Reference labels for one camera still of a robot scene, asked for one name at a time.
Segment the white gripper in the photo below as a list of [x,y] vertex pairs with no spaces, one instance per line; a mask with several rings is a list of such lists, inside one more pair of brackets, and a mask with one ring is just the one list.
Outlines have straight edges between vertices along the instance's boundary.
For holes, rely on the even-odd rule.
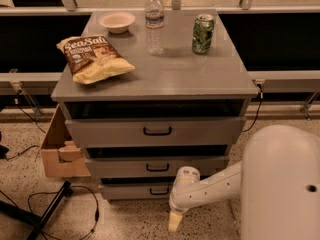
[[188,211],[188,208],[181,208],[172,206],[170,204],[170,214],[169,214],[169,223],[168,229],[170,231],[176,231],[182,221],[183,215]]

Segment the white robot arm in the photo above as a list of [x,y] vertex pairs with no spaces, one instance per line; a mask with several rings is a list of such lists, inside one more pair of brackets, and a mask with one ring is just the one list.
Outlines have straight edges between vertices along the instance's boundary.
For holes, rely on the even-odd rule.
[[234,197],[241,201],[241,240],[320,240],[320,137],[271,125],[250,138],[240,162],[210,177],[180,168],[168,229],[193,207]]

